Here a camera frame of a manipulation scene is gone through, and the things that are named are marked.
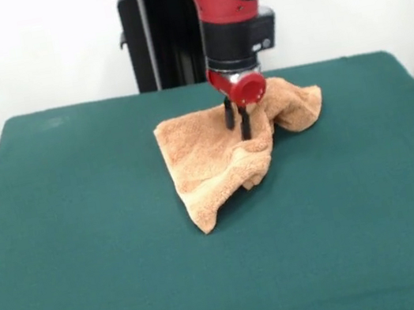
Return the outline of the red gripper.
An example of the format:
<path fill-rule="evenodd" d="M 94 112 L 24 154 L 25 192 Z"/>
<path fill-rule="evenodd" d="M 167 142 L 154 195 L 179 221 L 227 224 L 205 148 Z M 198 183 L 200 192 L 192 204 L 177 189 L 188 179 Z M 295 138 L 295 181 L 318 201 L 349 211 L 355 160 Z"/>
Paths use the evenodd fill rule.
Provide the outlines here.
<path fill-rule="evenodd" d="M 238 73 L 219 73 L 214 70 L 206 71 L 207 80 L 214 89 L 224 94 L 224 119 L 226 128 L 234 130 L 235 114 L 232 102 L 238 107 L 241 118 L 242 140 L 252 138 L 250 117 L 247 105 L 255 104 L 263 97 L 266 91 L 265 78 L 259 70 L 248 70 Z"/>

